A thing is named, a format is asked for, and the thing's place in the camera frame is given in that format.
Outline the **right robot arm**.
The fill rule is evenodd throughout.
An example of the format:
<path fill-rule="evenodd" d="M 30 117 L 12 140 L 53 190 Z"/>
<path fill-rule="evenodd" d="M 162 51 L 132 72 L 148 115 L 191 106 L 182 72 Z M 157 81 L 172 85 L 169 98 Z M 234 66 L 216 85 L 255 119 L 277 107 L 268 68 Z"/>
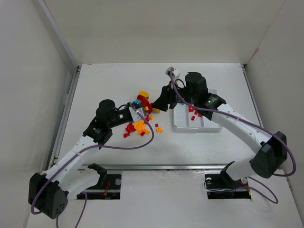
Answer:
<path fill-rule="evenodd" d="M 206 79 L 198 72 L 185 76 L 185 86 L 177 87 L 178 71 L 170 67 L 165 72 L 170 78 L 161 89 L 160 97 L 152 104 L 161 111 L 174 109 L 177 103 L 184 103 L 208 120 L 219 124 L 244 142 L 254 156 L 241 161 L 232 161 L 220 172 L 224 181 L 238 181 L 244 177 L 258 175 L 268 179 L 286 161 L 286 136 L 263 130 L 260 126 L 243 119 L 220 96 L 209 92 Z"/>

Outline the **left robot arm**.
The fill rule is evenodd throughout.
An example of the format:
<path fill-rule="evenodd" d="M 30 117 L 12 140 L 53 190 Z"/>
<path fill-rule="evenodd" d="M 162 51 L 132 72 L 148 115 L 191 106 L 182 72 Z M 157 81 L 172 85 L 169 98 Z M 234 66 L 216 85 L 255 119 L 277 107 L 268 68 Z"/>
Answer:
<path fill-rule="evenodd" d="M 101 101 L 95 117 L 73 149 L 43 174 L 35 173 L 30 178 L 28 202 L 31 212 L 43 213 L 51 219 L 58 218 L 72 198 L 68 184 L 76 171 L 106 144 L 113 135 L 114 127 L 134 123 L 144 117 L 145 109 L 139 105 L 128 103 L 120 110 L 113 100 Z"/>

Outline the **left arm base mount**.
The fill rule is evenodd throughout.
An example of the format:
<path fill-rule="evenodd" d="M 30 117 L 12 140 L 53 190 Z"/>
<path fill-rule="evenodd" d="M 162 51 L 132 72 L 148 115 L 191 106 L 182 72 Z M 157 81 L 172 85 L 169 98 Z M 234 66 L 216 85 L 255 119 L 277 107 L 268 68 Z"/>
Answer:
<path fill-rule="evenodd" d="M 88 166 L 89 169 L 99 174 L 96 185 L 86 189 L 89 200 L 119 200 L 121 193 L 122 174 L 108 171 L 95 163 Z"/>

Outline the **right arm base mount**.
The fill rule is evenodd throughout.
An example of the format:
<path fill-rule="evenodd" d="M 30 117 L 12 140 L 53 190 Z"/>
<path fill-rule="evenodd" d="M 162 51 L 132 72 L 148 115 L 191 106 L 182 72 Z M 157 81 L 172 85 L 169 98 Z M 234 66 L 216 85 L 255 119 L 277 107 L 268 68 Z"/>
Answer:
<path fill-rule="evenodd" d="M 232 180 L 227 174 L 206 172 L 204 187 L 209 200 L 221 199 L 251 199 L 246 177 Z"/>

